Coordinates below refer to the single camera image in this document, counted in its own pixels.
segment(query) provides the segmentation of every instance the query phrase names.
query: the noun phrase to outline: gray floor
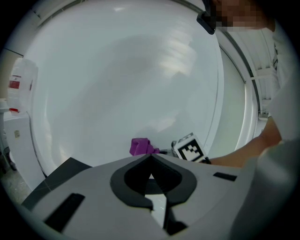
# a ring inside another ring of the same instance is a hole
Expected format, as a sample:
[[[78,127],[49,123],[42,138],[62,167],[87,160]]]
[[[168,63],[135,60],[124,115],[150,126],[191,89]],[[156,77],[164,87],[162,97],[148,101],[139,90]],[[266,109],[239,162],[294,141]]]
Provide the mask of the gray floor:
[[[21,204],[31,193],[18,171],[10,169],[6,174],[1,174],[0,182],[10,199],[15,203]]]

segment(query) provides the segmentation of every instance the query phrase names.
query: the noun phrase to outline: glossy white tabletop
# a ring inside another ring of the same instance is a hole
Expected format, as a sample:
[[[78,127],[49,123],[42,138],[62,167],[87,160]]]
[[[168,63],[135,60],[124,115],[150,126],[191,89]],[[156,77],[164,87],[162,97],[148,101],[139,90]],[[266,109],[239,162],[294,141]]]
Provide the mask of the glossy white tabletop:
[[[25,54],[39,69],[32,102],[38,159],[96,166],[193,132],[209,152],[223,101],[216,36],[170,0],[89,0],[58,14]]]

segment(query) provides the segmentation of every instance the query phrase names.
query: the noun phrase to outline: purple cloth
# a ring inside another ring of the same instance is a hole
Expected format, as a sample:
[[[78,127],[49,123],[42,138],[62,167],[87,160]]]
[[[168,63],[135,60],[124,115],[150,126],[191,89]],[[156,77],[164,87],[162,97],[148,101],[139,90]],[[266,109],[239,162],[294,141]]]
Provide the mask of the purple cloth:
[[[130,154],[132,156],[140,155],[140,154],[151,154],[151,153],[159,153],[158,148],[154,148],[148,138],[133,138],[131,140]]]

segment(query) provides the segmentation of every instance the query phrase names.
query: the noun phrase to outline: clear plastic container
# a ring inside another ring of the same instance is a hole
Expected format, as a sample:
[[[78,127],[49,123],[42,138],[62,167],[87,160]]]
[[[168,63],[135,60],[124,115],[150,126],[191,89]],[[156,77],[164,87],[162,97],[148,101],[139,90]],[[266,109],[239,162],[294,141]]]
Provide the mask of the clear plastic container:
[[[18,58],[9,77],[7,105],[10,111],[23,113],[29,108],[30,91],[36,81],[38,68],[28,59]]]

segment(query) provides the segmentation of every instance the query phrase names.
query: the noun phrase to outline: person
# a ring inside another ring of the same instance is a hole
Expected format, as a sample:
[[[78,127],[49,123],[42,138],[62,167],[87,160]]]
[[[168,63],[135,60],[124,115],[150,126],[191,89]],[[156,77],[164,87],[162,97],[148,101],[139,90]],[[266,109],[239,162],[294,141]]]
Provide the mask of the person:
[[[249,29],[268,28],[273,32],[275,58],[271,66],[272,98],[289,81],[291,73],[298,71],[297,58],[285,32],[273,18],[268,17],[253,0],[211,0],[217,19],[230,27]],[[242,148],[223,157],[211,159],[212,165],[242,167],[251,157],[257,157],[282,140],[271,114],[261,134]]]

